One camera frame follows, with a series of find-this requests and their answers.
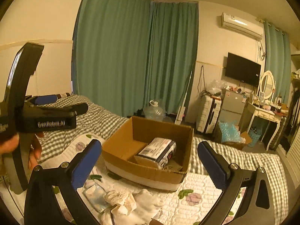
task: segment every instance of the television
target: television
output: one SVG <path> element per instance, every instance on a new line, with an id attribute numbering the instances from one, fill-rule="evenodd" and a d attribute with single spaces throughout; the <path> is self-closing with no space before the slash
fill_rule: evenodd
<path id="1" fill-rule="evenodd" d="M 225 76 L 258 87 L 260 68 L 260 64 L 229 52 Z"/>

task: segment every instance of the screw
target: screw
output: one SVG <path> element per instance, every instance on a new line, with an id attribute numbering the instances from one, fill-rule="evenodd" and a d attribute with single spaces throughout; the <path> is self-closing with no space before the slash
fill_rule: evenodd
<path id="1" fill-rule="evenodd" d="M 34 167 L 33 170 L 34 170 L 35 172 L 37 172 L 37 171 L 39 171 L 40 169 L 41 169 L 41 166 L 40 166 L 40 165 L 37 165 L 37 166 Z"/>
<path id="2" fill-rule="evenodd" d="M 68 162 L 63 162 L 60 166 L 62 168 L 67 168 L 69 166 L 69 163 Z"/>
<path id="3" fill-rule="evenodd" d="M 235 164 L 235 163 L 231 163 L 230 164 L 230 168 L 236 170 L 236 169 L 239 168 L 239 166 L 237 164 Z"/>
<path id="4" fill-rule="evenodd" d="M 261 166 L 258 168 L 258 170 L 259 170 L 261 173 L 264 173 L 264 172 L 265 172 L 265 169 L 264 169 L 263 167 L 261 167 Z"/>

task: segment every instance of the air conditioner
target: air conditioner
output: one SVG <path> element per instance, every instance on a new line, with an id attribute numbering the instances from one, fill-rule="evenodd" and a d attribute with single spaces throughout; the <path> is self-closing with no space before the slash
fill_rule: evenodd
<path id="1" fill-rule="evenodd" d="M 248 34 L 257 40 L 263 38 L 263 28 L 247 20 L 222 13 L 222 27 Z"/>

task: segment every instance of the checkered blanket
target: checkered blanket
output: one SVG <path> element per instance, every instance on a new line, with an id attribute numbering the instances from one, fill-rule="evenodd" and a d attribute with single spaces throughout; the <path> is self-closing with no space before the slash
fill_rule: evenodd
<path id="1" fill-rule="evenodd" d="M 127 121 L 127 118 L 112 114 L 103 107 L 90 102 L 86 97 L 79 95 L 61 98 L 56 103 L 46 106 L 62 107 L 84 102 L 88 104 L 88 112 L 77 117 L 76 129 L 46 132 L 45 137 L 40 138 L 43 147 L 40 162 L 44 162 L 62 153 L 76 136 L 84 133 L 94 133 L 107 140 Z M 189 170 L 191 173 L 207 175 L 197 155 L 197 146 L 203 140 L 197 137 L 193 139 Z M 240 168 L 248 170 L 256 170 L 257 167 L 264 167 L 266 169 L 273 194 L 275 225 L 280 224 L 288 214 L 288 190 L 284 169 L 279 156 L 266 153 L 246 153 L 211 141 L 208 141 L 208 143 L 228 163 L 236 163 Z"/>

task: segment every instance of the hand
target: hand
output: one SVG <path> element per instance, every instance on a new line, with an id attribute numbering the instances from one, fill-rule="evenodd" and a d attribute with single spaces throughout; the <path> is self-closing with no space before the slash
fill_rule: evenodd
<path id="1" fill-rule="evenodd" d="M 44 137 L 44 134 L 42 132 L 37 133 L 36 135 L 38 137 Z M 1 143 L 0 155 L 3 153 L 13 152 L 18 147 L 19 138 L 19 134 L 16 134 L 11 139 Z M 34 136 L 34 138 L 32 139 L 31 145 L 32 148 L 30 149 L 28 160 L 28 168 L 30 170 L 32 170 L 36 165 L 38 165 L 37 159 L 41 157 L 42 153 L 42 146 L 36 136 Z"/>

